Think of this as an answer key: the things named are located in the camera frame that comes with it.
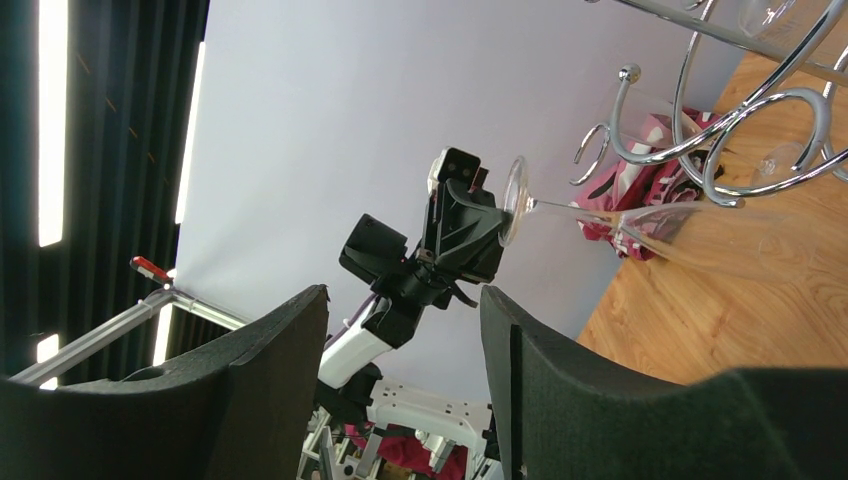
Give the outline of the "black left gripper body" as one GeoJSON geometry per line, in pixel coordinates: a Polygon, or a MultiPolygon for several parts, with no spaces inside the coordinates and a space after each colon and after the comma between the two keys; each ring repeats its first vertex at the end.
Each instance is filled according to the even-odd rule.
{"type": "MultiPolygon", "coordinates": [[[[452,298],[474,308],[476,301],[465,294],[458,282],[444,277],[433,267],[433,195],[428,202],[422,237],[414,252],[403,257],[397,266],[371,282],[370,290],[383,298],[403,299],[422,306],[433,305],[445,310],[452,298]]],[[[491,282],[467,282],[474,285],[491,282]]]]}

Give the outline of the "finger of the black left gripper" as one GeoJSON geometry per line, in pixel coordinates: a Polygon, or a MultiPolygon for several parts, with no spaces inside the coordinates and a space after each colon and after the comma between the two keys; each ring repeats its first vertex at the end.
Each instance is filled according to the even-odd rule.
{"type": "Polygon", "coordinates": [[[504,252],[500,234],[507,215],[486,190],[469,192],[457,179],[433,193],[433,267],[440,275],[466,282],[494,280],[504,252]]]}

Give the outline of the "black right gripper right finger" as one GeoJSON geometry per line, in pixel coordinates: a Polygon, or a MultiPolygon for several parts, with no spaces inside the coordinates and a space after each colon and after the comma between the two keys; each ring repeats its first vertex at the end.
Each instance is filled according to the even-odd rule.
{"type": "Polygon", "coordinates": [[[507,479],[843,479],[847,373],[733,368],[691,385],[609,360],[501,289],[481,339],[507,479]]]}

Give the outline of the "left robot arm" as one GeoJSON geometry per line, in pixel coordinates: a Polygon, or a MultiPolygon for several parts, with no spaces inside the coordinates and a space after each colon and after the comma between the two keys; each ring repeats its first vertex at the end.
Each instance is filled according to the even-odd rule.
{"type": "Polygon", "coordinates": [[[374,359],[409,342],[426,308],[452,300],[475,308],[460,283],[491,283],[504,248],[507,223],[495,195],[452,179],[431,193],[421,239],[414,251],[400,232],[370,214],[355,224],[340,265],[366,283],[370,296],[344,329],[328,338],[315,402],[343,424],[362,424],[371,390],[382,375],[374,359]]]}

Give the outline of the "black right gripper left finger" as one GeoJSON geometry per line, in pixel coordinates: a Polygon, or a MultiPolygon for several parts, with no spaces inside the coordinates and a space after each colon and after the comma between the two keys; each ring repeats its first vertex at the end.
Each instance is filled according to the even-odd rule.
{"type": "Polygon", "coordinates": [[[328,293],[120,381],[1,383],[5,479],[292,479],[313,411],[328,293]]]}

